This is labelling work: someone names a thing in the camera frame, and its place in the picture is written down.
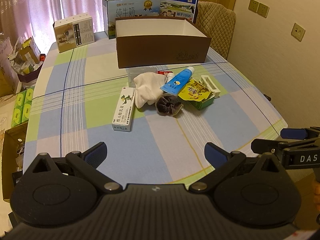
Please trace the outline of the person's right hand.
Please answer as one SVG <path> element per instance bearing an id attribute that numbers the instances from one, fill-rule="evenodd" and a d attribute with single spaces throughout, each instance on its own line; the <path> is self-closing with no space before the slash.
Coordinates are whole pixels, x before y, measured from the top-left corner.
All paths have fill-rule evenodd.
<path id="1" fill-rule="evenodd" d="M 320 183 L 316 180 L 313 181 L 313 202 L 318 211 L 320 211 Z"/>

